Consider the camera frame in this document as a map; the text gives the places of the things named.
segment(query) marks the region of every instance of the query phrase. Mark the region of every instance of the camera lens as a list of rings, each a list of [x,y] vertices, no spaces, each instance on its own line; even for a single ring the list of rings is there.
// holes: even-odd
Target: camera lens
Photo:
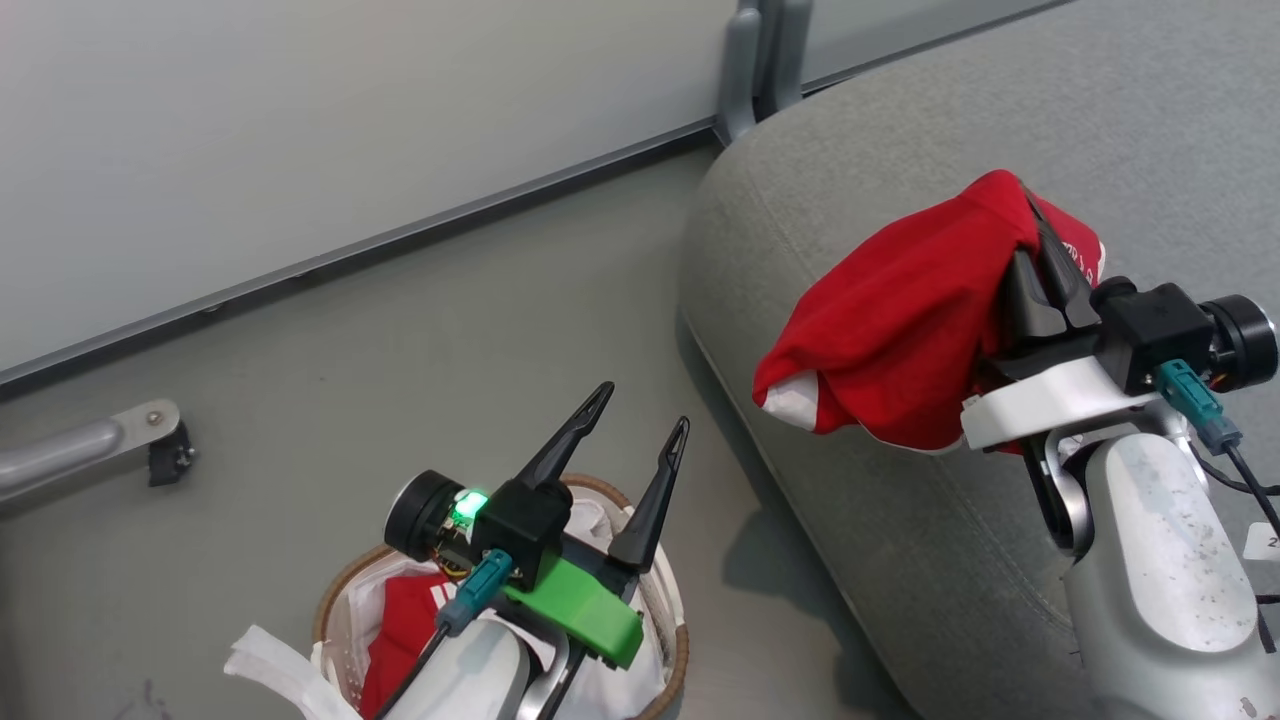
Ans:
[[[1280,363],[1276,329],[1256,302],[1242,295],[1219,297],[1201,305],[1213,320],[1210,348],[1212,388],[1230,392],[1270,380]]]
[[[419,562],[430,560],[453,500],[462,489],[435,470],[413,478],[392,503],[383,542]]]

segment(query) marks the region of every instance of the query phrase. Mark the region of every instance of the green led light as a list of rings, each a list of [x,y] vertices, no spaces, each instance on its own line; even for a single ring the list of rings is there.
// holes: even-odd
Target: green led light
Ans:
[[[453,503],[453,518],[462,520],[465,524],[471,524],[476,519],[476,512],[484,507],[485,502],[489,502],[489,497],[485,493],[477,489],[465,491],[462,497]]]

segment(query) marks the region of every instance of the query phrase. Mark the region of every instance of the metal leg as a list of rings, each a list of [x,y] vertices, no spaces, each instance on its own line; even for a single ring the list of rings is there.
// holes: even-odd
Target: metal leg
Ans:
[[[755,67],[760,47],[760,10],[754,0],[742,0],[724,32],[724,65],[721,68],[719,108],[716,136],[728,146],[755,127]]]
[[[177,482],[196,456],[178,406],[152,400],[118,415],[0,451],[0,502],[77,470],[151,446],[151,484]]]
[[[812,14],[813,0],[739,0],[724,36],[716,117],[721,143],[728,146],[754,128],[756,118],[801,100],[800,68]]]
[[[760,119],[801,100],[800,68],[809,40],[813,0],[771,0],[764,13],[772,37],[760,73]]]

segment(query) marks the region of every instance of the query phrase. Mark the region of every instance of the label sticker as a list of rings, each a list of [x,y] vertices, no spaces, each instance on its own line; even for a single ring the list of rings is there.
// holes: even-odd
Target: label sticker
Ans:
[[[1249,525],[1249,538],[1244,541],[1244,559],[1280,562],[1280,538],[1276,538],[1271,523]]]

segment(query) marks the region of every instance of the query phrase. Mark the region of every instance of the gray sofa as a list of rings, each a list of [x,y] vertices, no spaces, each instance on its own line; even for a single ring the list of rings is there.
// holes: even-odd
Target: gray sofa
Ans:
[[[751,131],[691,217],[681,307],[890,674],[929,720],[1093,717],[1021,462],[815,437],[751,404],[800,295],[887,223],[993,168],[1091,224],[1106,274],[1280,309],[1280,5],[1075,0],[896,60]],[[1228,396],[1280,468],[1280,382]],[[1231,541],[1261,520],[1213,488]],[[1276,566],[1249,564],[1258,592]],[[1280,629],[1280,616],[1271,614]]]

